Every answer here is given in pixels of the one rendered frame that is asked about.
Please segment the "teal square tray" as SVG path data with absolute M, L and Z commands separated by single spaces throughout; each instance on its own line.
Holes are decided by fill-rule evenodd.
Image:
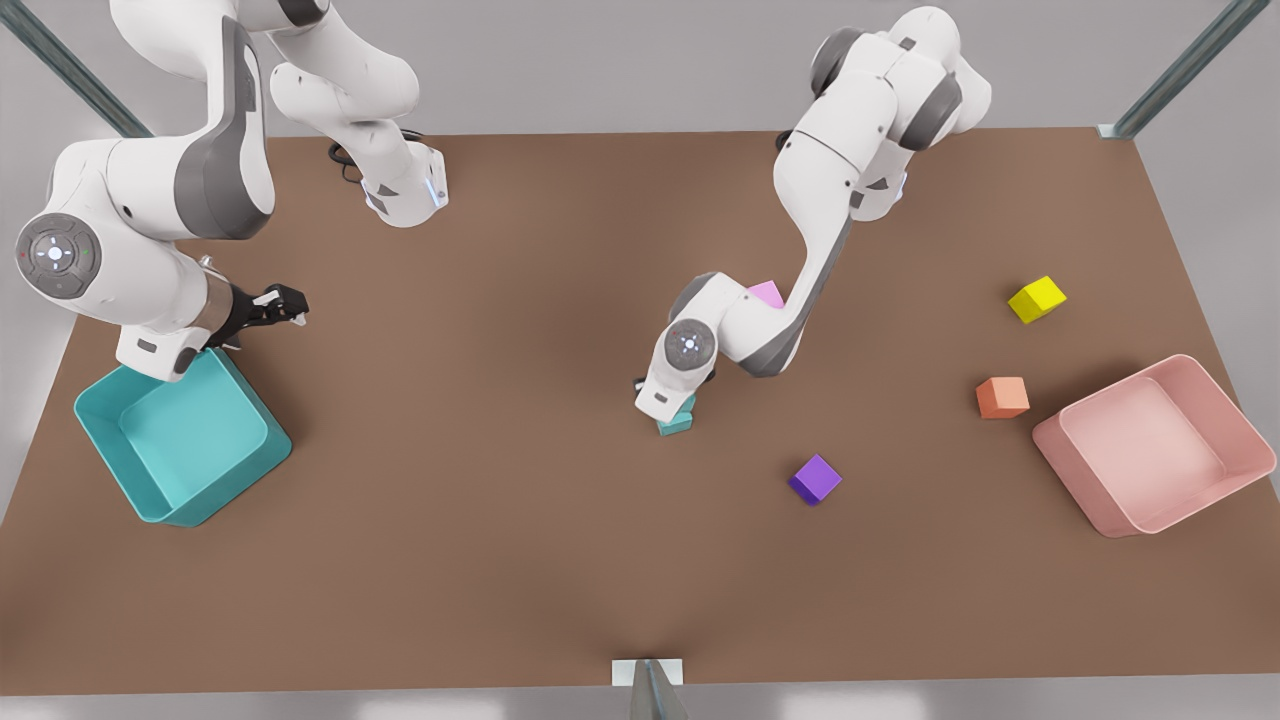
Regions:
M 79 393 L 74 414 L 146 523 L 197 527 L 292 451 L 220 348 L 202 351 L 177 383 L 119 366 Z

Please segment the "purple cube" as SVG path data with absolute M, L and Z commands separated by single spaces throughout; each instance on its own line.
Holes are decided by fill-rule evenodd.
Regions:
M 814 454 L 788 478 L 787 486 L 805 505 L 814 507 L 842 480 L 842 475 L 820 454 Z

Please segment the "orange cube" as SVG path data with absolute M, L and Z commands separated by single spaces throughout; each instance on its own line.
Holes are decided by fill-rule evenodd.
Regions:
M 980 418 L 1009 419 L 1030 409 L 1025 382 L 1018 375 L 991 377 L 975 388 Z

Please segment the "yellow cube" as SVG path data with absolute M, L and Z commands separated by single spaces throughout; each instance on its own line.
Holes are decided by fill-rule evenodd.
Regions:
M 1007 305 L 1023 324 L 1030 324 L 1052 310 L 1062 305 L 1068 296 L 1056 282 L 1043 275 L 1023 286 L 1009 301 Z

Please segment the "pink square tray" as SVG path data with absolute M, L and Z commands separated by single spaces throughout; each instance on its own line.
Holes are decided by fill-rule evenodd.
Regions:
M 1277 465 L 1226 391 L 1185 354 L 1069 404 L 1032 438 L 1108 538 L 1166 530 Z

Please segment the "silver frame post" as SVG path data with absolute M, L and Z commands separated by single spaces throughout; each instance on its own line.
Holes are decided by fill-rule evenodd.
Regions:
M 631 689 L 628 720 L 689 720 L 675 692 L 684 684 L 681 659 L 616 659 L 611 680 L 613 687 Z
M 22 0 L 0 0 L 0 24 L 119 136 L 154 137 L 134 113 Z
M 1134 140 L 1271 3 L 1230 0 L 1117 120 L 1096 127 L 1098 136 L 1103 140 Z

